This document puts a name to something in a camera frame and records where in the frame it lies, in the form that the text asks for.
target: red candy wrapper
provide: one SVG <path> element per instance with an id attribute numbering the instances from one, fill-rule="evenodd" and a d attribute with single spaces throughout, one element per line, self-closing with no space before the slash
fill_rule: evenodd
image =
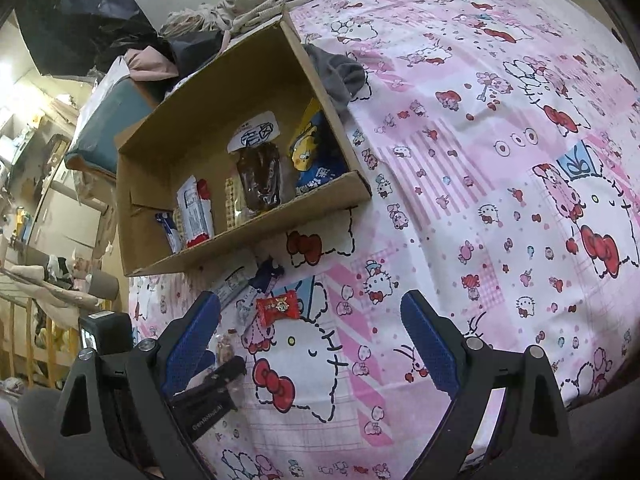
<path id="1" fill-rule="evenodd" d="M 271 326 L 278 319 L 300 319 L 298 295 L 295 290 L 273 298 L 258 298 L 255 300 L 258 317 L 262 326 Z"/>

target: pink hello kitty bedsheet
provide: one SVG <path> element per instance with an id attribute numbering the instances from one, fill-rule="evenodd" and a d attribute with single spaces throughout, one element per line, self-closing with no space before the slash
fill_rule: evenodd
<path id="1" fill-rule="evenodd" d="M 374 193 L 255 248 L 286 268 L 275 292 L 294 286 L 302 318 L 254 322 L 237 345 L 243 407 L 196 444 L 218 477 L 401 479 L 449 402 L 400 321 L 414 288 L 494 348 L 542 346 L 565 401 L 599 393 L 640 317 L 627 49 L 568 0 L 315 0 L 292 18 L 366 68 L 346 127 Z M 133 279 L 136 335 L 211 277 Z"/>

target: screw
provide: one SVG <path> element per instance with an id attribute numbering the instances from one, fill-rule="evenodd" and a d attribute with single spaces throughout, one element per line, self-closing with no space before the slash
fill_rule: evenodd
<path id="1" fill-rule="evenodd" d="M 150 350 L 153 350 L 155 347 L 156 347 L 156 340 L 151 339 L 150 337 L 147 339 L 143 339 L 142 341 L 140 341 L 140 343 L 138 343 L 138 348 L 143 352 L 149 352 Z"/>
<path id="2" fill-rule="evenodd" d="M 545 351 L 536 345 L 533 345 L 531 348 L 529 348 L 529 353 L 536 359 L 541 359 L 545 356 Z"/>
<path id="3" fill-rule="evenodd" d="M 78 352 L 78 357 L 81 361 L 88 361 L 94 356 L 95 350 L 93 348 L 83 348 Z"/>
<path id="4" fill-rule="evenodd" d="M 470 337 L 466 340 L 466 346 L 468 346 L 471 350 L 479 350 L 484 346 L 484 343 L 478 337 Z"/>

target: chocolate snack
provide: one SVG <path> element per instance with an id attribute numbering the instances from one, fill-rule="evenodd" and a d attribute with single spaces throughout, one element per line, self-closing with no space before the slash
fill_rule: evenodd
<path id="1" fill-rule="evenodd" d="M 238 151 L 236 164 L 249 209 L 268 211 L 280 205 L 280 153 L 275 144 L 264 142 Z"/>

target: cardboard box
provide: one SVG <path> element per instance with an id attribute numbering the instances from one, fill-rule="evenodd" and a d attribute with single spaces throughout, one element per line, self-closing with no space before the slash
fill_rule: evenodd
<path id="1" fill-rule="evenodd" d="M 294 30 L 285 14 L 253 31 L 116 140 L 118 231 L 126 276 L 188 270 L 370 198 L 342 123 Z M 235 167 L 226 146 L 236 128 L 270 110 L 281 131 L 274 143 L 286 153 L 313 96 L 322 105 L 349 171 L 226 230 L 225 179 Z M 171 254 L 154 215 L 176 207 L 176 192 L 190 175 L 207 180 L 216 236 Z"/>

